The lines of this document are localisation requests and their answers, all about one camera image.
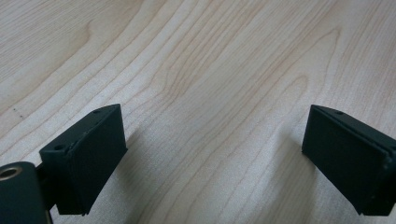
wooden table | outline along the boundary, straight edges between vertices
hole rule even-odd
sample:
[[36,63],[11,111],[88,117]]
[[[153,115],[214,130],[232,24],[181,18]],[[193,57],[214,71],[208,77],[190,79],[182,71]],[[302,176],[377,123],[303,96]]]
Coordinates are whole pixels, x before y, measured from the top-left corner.
[[55,223],[395,223],[301,153],[309,106],[396,137],[396,1],[0,2],[0,162],[120,103],[129,148]]

metal ring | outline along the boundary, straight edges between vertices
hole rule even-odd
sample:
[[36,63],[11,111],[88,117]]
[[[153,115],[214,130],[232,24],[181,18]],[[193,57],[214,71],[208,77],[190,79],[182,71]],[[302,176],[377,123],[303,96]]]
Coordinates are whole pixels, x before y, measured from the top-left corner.
[[20,166],[11,166],[7,169],[0,171],[0,181],[8,180],[22,172],[22,168]]

screw hole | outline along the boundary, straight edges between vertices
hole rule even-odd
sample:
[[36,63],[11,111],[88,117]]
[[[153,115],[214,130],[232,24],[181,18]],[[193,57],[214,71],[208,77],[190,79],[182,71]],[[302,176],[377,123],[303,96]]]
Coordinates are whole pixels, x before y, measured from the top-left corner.
[[54,147],[53,149],[61,150],[61,149],[64,149],[65,147],[66,147],[65,145],[58,145],[58,146]]
[[5,170],[0,171],[0,181],[8,180],[16,175],[18,175],[22,171],[22,168],[19,166],[9,167]]

wood grain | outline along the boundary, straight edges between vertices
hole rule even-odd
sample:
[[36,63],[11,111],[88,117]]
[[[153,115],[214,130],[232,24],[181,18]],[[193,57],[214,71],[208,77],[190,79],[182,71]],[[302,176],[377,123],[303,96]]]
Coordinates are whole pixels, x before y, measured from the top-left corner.
[[396,1],[1,1],[0,163],[120,103],[129,151],[55,223],[394,223],[301,154],[309,106],[396,137]]

black plastic block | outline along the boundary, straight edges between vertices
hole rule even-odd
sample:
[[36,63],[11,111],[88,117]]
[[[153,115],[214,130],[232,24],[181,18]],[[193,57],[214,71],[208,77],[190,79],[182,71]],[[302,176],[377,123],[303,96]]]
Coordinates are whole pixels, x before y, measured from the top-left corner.
[[303,153],[359,214],[388,216],[396,202],[396,141],[349,115],[312,105]]
[[41,149],[59,213],[88,214],[126,151],[120,105],[92,111]]

